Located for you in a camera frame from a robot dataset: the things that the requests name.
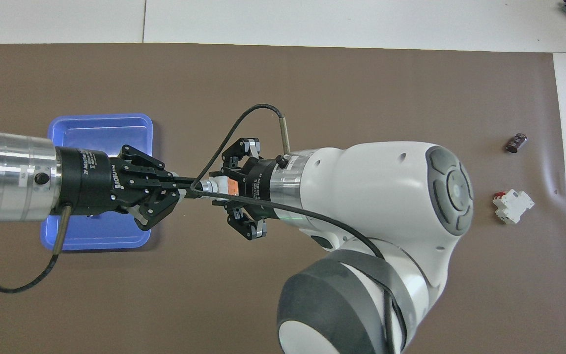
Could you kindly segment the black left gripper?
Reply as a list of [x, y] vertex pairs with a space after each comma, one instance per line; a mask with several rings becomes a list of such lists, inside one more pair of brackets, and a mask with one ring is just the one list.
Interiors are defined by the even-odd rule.
[[[118, 157], [82, 148], [59, 147], [61, 167], [57, 213], [65, 206], [72, 215], [99, 215], [107, 211], [129, 212], [142, 231], [148, 231], [173, 212], [180, 202], [179, 189], [187, 190], [194, 177], [180, 177], [166, 170], [166, 164], [128, 144]], [[125, 189], [163, 190], [128, 207], [118, 200]]]

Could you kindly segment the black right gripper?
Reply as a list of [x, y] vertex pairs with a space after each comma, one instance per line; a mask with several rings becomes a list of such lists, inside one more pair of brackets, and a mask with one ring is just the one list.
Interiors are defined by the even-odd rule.
[[[255, 200], [270, 201], [270, 179], [276, 168], [274, 159], [261, 159], [258, 138], [240, 138], [223, 151], [223, 167], [237, 169], [243, 157], [249, 157], [240, 173], [245, 179], [240, 184], [240, 196]], [[272, 207], [247, 205], [227, 208], [227, 223], [247, 240], [256, 240], [267, 235], [265, 219], [276, 219]]]

